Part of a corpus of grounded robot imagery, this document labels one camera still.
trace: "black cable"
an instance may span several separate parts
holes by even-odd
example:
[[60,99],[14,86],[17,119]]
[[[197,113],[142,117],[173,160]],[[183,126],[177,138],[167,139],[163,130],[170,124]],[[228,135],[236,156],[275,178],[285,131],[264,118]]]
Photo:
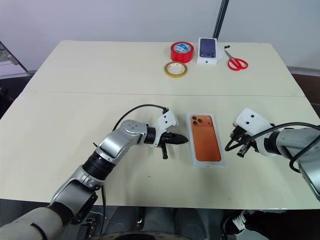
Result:
[[102,223],[101,223],[101,229],[100,229],[100,235],[102,235],[102,231],[104,229],[104,224],[105,224],[105,217],[106,217],[106,191],[105,191],[105,186],[101,186],[101,195],[102,195]]
[[320,127],[319,126],[316,126],[316,125],[313,125],[313,124],[310,124],[310,123],[288,122],[288,123],[283,123],[283,124],[268,128],[268,129],[266,129],[264,131],[261,131],[261,132],[257,133],[256,135],[253,135],[253,136],[251,136],[251,137],[249,137],[249,138],[247,138],[245,140],[242,140],[242,141],[240,141],[239,143],[237,143],[237,144],[235,144],[233,146],[230,146],[230,144],[232,142],[229,142],[228,145],[224,148],[224,150],[226,152],[231,151],[231,150],[236,149],[236,148],[240,147],[241,145],[246,144],[246,143],[248,143],[248,142],[250,142],[250,141],[252,141],[252,140],[254,140],[254,139],[258,138],[258,137],[261,137],[262,135],[265,135],[265,134],[270,133],[270,132],[272,132],[274,130],[278,130],[278,129],[289,127],[289,126],[304,126],[304,127],[309,127],[309,128],[313,128],[313,129],[316,129],[316,130],[320,131]]
[[124,119],[129,113],[133,112],[136,109],[142,108],[142,107],[155,107],[155,108],[160,108],[163,110],[163,114],[165,114],[166,112],[168,112],[168,108],[164,107],[164,106],[159,106],[159,105],[155,105],[155,104],[142,104],[139,106],[136,106],[134,108],[132,108],[131,110],[127,111],[115,124],[114,128],[112,129],[112,131],[116,130],[116,128],[118,127],[119,123],[122,121],[122,119]]
[[[139,105],[139,106],[136,106],[132,109],[130,109],[129,111],[127,111],[115,124],[114,128],[112,129],[112,131],[116,130],[119,123],[131,112],[133,112],[134,110],[136,109],[139,109],[139,108],[142,108],[142,107],[155,107],[155,108],[159,108],[159,109],[162,109],[162,113],[165,114],[166,112],[169,111],[169,109],[167,107],[164,107],[164,106],[160,106],[160,105],[155,105],[155,104],[142,104],[142,105]],[[103,212],[102,212],[102,223],[101,223],[101,229],[100,229],[100,235],[102,235],[102,231],[103,231],[103,228],[104,228],[104,224],[105,224],[105,217],[106,217],[106,191],[105,191],[105,186],[102,185],[101,186],[101,195],[102,195],[102,205],[103,205]]]
[[320,141],[320,135],[317,136],[309,145],[304,147],[301,151],[299,151],[294,157],[290,158],[289,167],[297,172],[300,173],[299,169],[294,167],[295,161],[300,158],[303,154],[305,154],[307,151],[309,151],[314,145],[316,145]]

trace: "tape roll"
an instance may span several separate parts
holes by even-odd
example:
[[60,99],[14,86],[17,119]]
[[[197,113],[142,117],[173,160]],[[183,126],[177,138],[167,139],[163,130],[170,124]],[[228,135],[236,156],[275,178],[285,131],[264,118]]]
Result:
[[164,66],[164,72],[172,78],[181,78],[186,75],[187,71],[187,66],[179,61],[168,62]]
[[178,41],[171,45],[172,61],[188,63],[194,54],[194,46],[185,41]]

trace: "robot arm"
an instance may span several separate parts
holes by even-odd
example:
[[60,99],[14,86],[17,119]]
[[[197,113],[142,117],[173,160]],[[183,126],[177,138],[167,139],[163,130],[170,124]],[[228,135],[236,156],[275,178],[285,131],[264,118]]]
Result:
[[[311,125],[301,122],[293,122],[288,125],[297,124],[302,126]],[[230,151],[239,145],[242,147],[237,155],[242,158],[249,148],[253,147],[256,152],[264,156],[282,155],[290,159],[290,168],[302,174],[315,197],[320,201],[320,127],[313,125],[314,128],[285,128],[282,131],[277,129],[268,131],[275,125],[269,123],[263,116],[249,108],[245,108],[236,117],[233,125],[235,129],[230,134],[231,141],[225,147],[226,151]],[[254,137],[263,131],[268,133]],[[238,144],[230,147],[233,141],[238,142]],[[299,169],[293,166],[295,161]]]
[[[159,119],[164,124],[159,126]],[[183,135],[168,132],[178,126],[173,112],[167,111],[159,119],[156,127],[135,120],[123,121],[57,190],[49,206],[36,208],[0,228],[1,239],[55,239],[67,223],[82,222],[98,198],[96,191],[131,146],[145,143],[161,147],[163,151],[166,143],[183,144],[188,141]]]

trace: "white wall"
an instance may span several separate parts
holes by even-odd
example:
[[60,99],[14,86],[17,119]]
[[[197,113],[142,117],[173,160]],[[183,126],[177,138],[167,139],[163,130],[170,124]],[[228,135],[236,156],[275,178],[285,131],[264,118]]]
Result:
[[[196,42],[211,37],[220,3],[0,0],[0,40],[28,70],[36,70],[61,40]],[[319,12],[320,0],[230,0],[219,41],[269,42],[287,66],[320,69]]]
[[30,71],[62,40],[198,41],[220,0],[0,0],[0,40]]
[[272,43],[287,66],[320,69],[320,0],[230,0],[219,41]]

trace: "white table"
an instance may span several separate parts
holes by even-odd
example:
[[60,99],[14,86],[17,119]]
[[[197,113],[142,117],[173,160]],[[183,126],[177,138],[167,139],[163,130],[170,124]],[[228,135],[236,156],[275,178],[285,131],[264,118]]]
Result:
[[[85,67],[78,54],[71,54],[82,45],[87,45],[90,56],[98,53],[99,46],[101,52],[104,49],[110,52],[98,54],[99,61],[95,64],[86,56]],[[157,67],[154,61],[146,61],[144,72],[124,64],[130,71],[128,68],[120,71],[121,78],[116,81],[116,70],[121,67],[112,61],[116,54],[111,50],[120,45],[124,52],[131,49],[127,45],[140,46],[137,62],[144,60],[152,49],[166,51],[170,46],[156,42],[62,42],[0,121],[0,198],[50,201],[57,188],[94,151],[92,142],[99,143],[120,116],[140,104],[169,107],[180,121],[178,131],[186,136],[187,112],[213,113],[224,146],[230,139],[232,122],[243,108],[252,108],[275,124],[293,121],[319,124],[308,100],[269,44],[230,43],[232,54],[239,54],[249,62],[250,67],[245,71],[229,70],[224,58],[216,66],[191,62],[185,77],[173,79],[163,73],[169,57],[162,55],[163,63],[154,59],[158,61]],[[148,51],[143,50],[145,45],[149,46]],[[274,76],[281,77],[266,77],[273,73],[254,61],[258,55],[266,56],[261,59],[268,59]],[[157,69],[157,73],[151,73],[150,69]],[[220,74],[212,79],[211,72]],[[236,84],[228,88],[221,79]],[[253,87],[244,87],[241,81]],[[148,107],[133,112],[129,118],[152,125],[160,115],[159,109]],[[225,153],[223,168],[197,168],[192,166],[188,143],[169,145],[168,155],[163,160],[158,148],[132,147],[107,178],[107,204],[217,209],[319,208],[301,175],[290,170],[289,161],[281,156],[269,158],[250,150],[245,158],[240,158],[235,150]]]

